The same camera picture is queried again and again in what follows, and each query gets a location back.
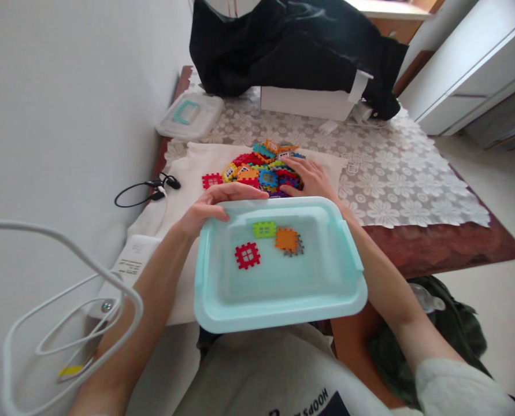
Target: table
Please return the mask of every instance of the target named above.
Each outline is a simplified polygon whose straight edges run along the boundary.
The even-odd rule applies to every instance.
[[[191,72],[190,66],[183,67],[174,99],[190,85]],[[169,141],[170,138],[164,138],[161,142],[153,177],[165,168]],[[479,201],[490,212],[480,198]],[[403,276],[412,278],[514,260],[515,238],[492,212],[490,218],[489,228],[472,222],[461,226],[436,224],[426,228],[415,225],[393,229],[382,226],[364,228]],[[382,323],[380,315],[367,303],[359,314],[332,319],[325,323],[325,327],[332,329],[333,349],[338,359],[384,404],[395,408],[403,406],[403,403],[382,382],[366,347],[366,341],[378,332]]]

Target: lace tablecloth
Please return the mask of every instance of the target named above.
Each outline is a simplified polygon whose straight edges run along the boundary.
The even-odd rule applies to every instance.
[[[204,93],[197,72],[189,92]],[[439,154],[434,141],[402,109],[383,129],[340,122],[329,135],[325,120],[260,109],[259,87],[225,99],[225,109],[202,143],[251,146],[271,139],[348,160],[338,195],[362,225],[451,224],[468,221],[487,227],[488,211]],[[186,155],[186,143],[173,139],[167,163]]]

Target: person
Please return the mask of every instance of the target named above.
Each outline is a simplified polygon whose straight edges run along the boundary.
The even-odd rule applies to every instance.
[[[396,267],[338,199],[313,161],[283,160],[302,178],[291,196],[323,196],[346,220],[364,265],[369,301],[393,331],[416,378],[428,415],[515,415],[515,402],[470,367],[440,335]],[[186,256],[208,218],[228,221],[225,200],[266,199],[240,183],[210,187],[160,243],[134,285],[144,314],[134,335],[81,387],[71,416],[122,415],[171,312]],[[96,356],[126,331],[133,316],[127,300]],[[325,337],[309,324],[221,336],[209,349],[175,415],[390,415],[391,411],[332,355]]]

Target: tile floor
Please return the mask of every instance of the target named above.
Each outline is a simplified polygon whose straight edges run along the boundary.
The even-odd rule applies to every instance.
[[[515,237],[515,151],[483,151],[466,136],[436,146]],[[437,275],[457,300],[474,307],[488,341],[483,363],[515,396],[515,261]]]

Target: white t-shirt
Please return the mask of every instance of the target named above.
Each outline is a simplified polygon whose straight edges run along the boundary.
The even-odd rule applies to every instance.
[[[467,364],[430,359],[416,374],[425,415],[515,415],[515,402]],[[175,415],[360,416],[392,413],[310,325],[223,335]]]

